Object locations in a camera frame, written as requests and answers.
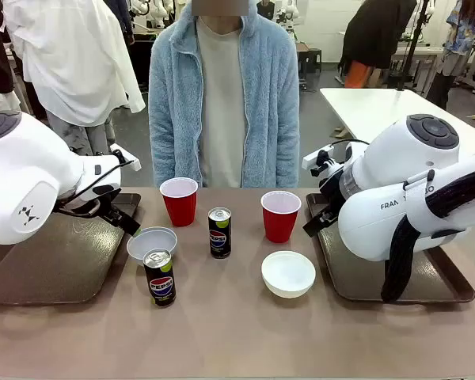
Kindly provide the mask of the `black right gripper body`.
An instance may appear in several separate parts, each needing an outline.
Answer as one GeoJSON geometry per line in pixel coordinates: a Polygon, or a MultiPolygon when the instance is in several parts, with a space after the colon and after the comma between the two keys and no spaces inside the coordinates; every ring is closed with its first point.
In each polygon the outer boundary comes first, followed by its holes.
{"type": "Polygon", "coordinates": [[[322,219],[328,222],[337,220],[344,204],[344,197],[340,190],[340,177],[341,173],[334,173],[319,183],[320,193],[327,201],[327,206],[322,211],[322,219]]]}

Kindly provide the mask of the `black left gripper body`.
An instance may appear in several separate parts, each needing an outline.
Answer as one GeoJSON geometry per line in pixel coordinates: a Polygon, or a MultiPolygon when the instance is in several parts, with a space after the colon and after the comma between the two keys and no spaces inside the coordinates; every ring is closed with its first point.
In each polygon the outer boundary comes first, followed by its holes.
{"type": "Polygon", "coordinates": [[[112,200],[108,197],[98,197],[93,200],[94,206],[91,210],[91,217],[101,218],[112,226],[119,226],[122,222],[123,215],[112,200]]]}

